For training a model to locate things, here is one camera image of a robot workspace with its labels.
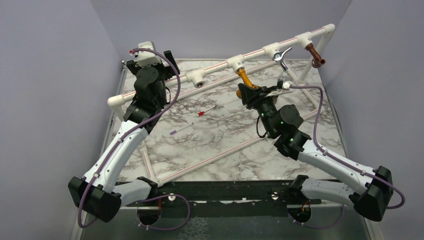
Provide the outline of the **white PVC pipe frame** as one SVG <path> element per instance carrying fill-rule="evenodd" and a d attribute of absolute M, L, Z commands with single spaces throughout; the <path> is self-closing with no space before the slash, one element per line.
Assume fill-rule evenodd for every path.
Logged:
<path fill-rule="evenodd" d="M 315 49 L 317 50 L 317 52 L 321 55 L 322 51 L 325 49 L 325 47 L 327 46 L 328 42 L 330 41 L 331 37 L 333 36 L 334 32 L 336 30 L 336 26 L 333 23 L 327 24 L 319 29 L 313 30 L 313 31 L 308 31 L 308 32 L 304 32 L 301 33 L 291 39 L 287 39 L 281 42 L 275 42 L 275 43 L 271 43 L 268 44 L 264 47 L 262 47 L 261 49 L 246 53 L 246 54 L 239 54 L 233 57 L 230 57 L 228 59 L 225 59 L 225 61 L 218 63 L 216 65 L 213 66 L 209 66 L 207 68 L 197 68 L 191 71 L 187 71 L 187 73 L 183 74 L 183 75 L 177 75 L 176 78 L 173 78 L 171 80 L 168 80 L 165 82 L 165 86 L 166 87 L 178 87 L 178 79 L 180 80 L 181 84 L 184 83 L 189 83 L 191 82 L 195 89 L 187 91 L 187 92 L 183 92 L 179 94 L 179 97 L 177 97 L 176 100 L 183 100 L 185 98 L 188 97 L 192 97 L 194 95 L 197 95 L 201 92 L 204 92 L 206 90 L 211 90 L 213 88 L 216 88 L 224 83 L 228 83 L 230 81 L 234 81 L 237 78 L 240 78 L 238 76 L 238 74 L 236 73 L 236 71 L 240 68 L 244 68 L 244 70 L 246 71 L 246 74 L 253 74 L 255 72 L 258 72 L 260 70 L 264 70 L 268 67 L 271 67 L 273 65 L 277 65 L 277 63 L 275 61 L 272 60 L 273 56 L 275 53 L 278 52 L 283 52 L 284 50 L 286 50 L 289 47 L 292 47 L 294 45 L 300 45 L 303 49 L 305 49 L 306 45 L 313 43 L 312 38 L 317 37 L 317 36 L 322 36 L 319 43 L 317 44 L 317 46 L 315 47 Z M 260 57 L 260 56 L 268 56 L 269 58 L 271 58 L 271 61 L 268 61 L 266 63 L 257 65 L 253 68 L 249 68 L 249 69 L 245 69 L 244 63 L 246 61 L 251 61 L 253 59 L 255 59 L 256 57 Z M 312 57 L 309 59 L 309 62 L 306 64 L 305 68 L 303 69 L 301 76 L 297 77 L 295 75 L 295 73 L 291 70 L 288 69 L 287 73 L 289 77 L 291 77 L 292 82 L 296 85 L 299 86 L 300 84 L 303 83 L 304 79 L 306 78 L 307 74 L 309 73 L 310 69 L 312 68 L 311 65 L 311 60 Z M 234 71 L 234 74 L 219 80 L 216 80 L 212 83 L 208 83 L 208 84 L 204 84 L 204 78 L 208 75 L 214 74 L 216 72 L 221 72 L 223 70 L 226 69 L 232 69 Z M 306 95 L 306 97 L 309 99 L 309 101 L 314 105 L 315 109 L 309 113 L 307 113 L 305 116 L 303 116 L 302 118 L 304 120 L 310 119 L 311 117 L 316 117 L 317 114 L 320 114 L 323 109 L 319 110 L 319 101 L 317 101 L 313 95 L 311 94 L 311 92 L 309 90 L 302 90 L 303 94 Z M 107 100 L 107 104 L 109 106 L 109 108 L 112 110 L 112 112 L 118 117 L 119 120 L 123 121 L 124 120 L 124 112 L 121 109 L 121 106 L 123 106 L 125 103 L 130 102 L 131 100 L 133 100 L 133 98 L 136 96 L 136 91 L 132 91 L 126 94 L 119 94 L 119 95 L 115 95 L 112 97 L 109 97 Z M 221 152 L 218 155 L 215 155 L 209 159 L 203 160 L 200 163 L 197 163 L 193 166 L 187 167 L 181 171 L 178 171 L 176 173 L 171 174 L 170 176 L 167 176 L 165 178 L 157 178 L 157 176 L 155 175 L 155 172 L 153 170 L 153 167 L 151 165 L 150 159 L 147 155 L 147 148 L 146 146 L 143 147 L 143 151 L 142 154 L 143 155 L 143 159 L 145 161 L 146 164 L 146 169 L 147 172 L 149 174 L 149 177 L 151 178 L 151 180 L 153 180 L 154 182 L 157 182 L 159 187 L 163 186 L 165 183 L 171 182 L 173 180 L 176 180 L 178 178 L 183 177 L 184 175 L 187 175 L 197 169 L 200 169 L 204 166 L 207 166 L 209 164 L 212 164 L 226 156 L 229 156 L 231 154 L 234 154 L 238 151 L 241 151 L 255 143 L 258 143 L 259 141 L 263 140 L 265 138 L 261 138 L 261 137 L 256 137 L 253 138 L 249 141 L 246 141 L 240 145 L 237 145 L 236 147 L 233 147 L 229 150 L 226 150 L 224 152 Z"/>

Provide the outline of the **yellow water faucet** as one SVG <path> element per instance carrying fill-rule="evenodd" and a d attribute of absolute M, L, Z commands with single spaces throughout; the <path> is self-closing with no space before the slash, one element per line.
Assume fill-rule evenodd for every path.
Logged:
<path fill-rule="evenodd" d="M 246 71 L 243 67 L 239 68 L 236 71 L 237 75 L 241 78 L 241 80 L 243 81 L 243 83 L 245 85 L 247 85 L 248 87 L 254 88 L 254 89 L 259 89 L 260 87 L 257 85 L 252 84 L 252 82 L 250 81 L 250 79 L 248 78 Z"/>

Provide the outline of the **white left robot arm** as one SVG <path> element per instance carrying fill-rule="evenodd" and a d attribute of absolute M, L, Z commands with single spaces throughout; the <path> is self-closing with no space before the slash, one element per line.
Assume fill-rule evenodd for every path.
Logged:
<path fill-rule="evenodd" d="M 137 201 L 152 205 L 157 200 L 158 185 L 141 177 L 116 185 L 123 167 L 136 148 L 151 133 L 160 117 L 177 101 L 181 91 L 180 69 L 170 50 L 159 53 L 149 48 L 135 48 L 140 57 L 151 53 L 153 63 L 141 63 L 136 72 L 135 96 L 124 114 L 119 132 L 105 152 L 83 177 L 73 177 L 68 189 L 77 210 L 80 228 L 86 212 L 105 223 L 112 220 L 121 207 Z"/>

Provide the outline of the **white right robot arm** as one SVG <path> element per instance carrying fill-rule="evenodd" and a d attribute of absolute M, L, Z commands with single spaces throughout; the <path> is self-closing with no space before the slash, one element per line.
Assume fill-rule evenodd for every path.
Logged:
<path fill-rule="evenodd" d="M 278 86 L 251 87 L 238 84 L 242 104 L 256 110 L 266 137 L 273 139 L 277 151 L 285 157 L 312 165 L 337 181 L 298 176 L 288 190 L 289 199 L 326 200 L 351 206 L 362 217 L 380 222 L 393 196 L 392 174 L 384 166 L 372 168 L 343 157 L 319 144 L 315 137 L 299 130 L 304 122 L 293 104 L 277 109 L 272 95 Z"/>

